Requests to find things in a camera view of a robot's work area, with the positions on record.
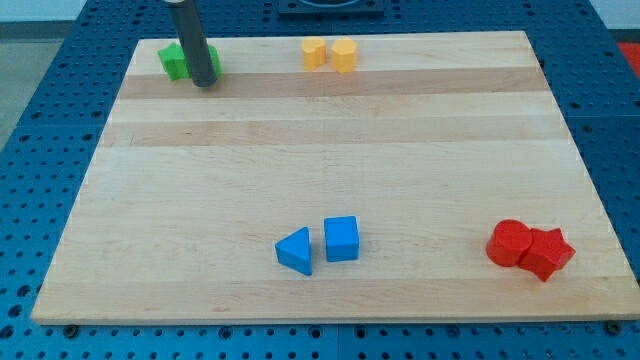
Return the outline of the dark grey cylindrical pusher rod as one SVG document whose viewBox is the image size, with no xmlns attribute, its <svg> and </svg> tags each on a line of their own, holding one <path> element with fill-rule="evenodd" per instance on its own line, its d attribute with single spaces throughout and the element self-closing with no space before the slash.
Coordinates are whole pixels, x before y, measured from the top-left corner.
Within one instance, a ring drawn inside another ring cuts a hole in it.
<svg viewBox="0 0 640 360">
<path fill-rule="evenodd" d="M 182 46 L 192 82 L 200 88 L 211 87 L 217 75 L 194 0 L 166 0 Z"/>
</svg>

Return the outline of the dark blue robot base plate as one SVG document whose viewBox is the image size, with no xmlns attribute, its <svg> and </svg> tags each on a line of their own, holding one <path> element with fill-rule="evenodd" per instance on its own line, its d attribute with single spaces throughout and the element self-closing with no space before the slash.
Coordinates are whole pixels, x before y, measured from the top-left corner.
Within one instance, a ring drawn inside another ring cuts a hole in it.
<svg viewBox="0 0 640 360">
<path fill-rule="evenodd" d="M 274 9 L 287 20 L 373 16 L 385 13 L 384 0 L 275 0 Z"/>
</svg>

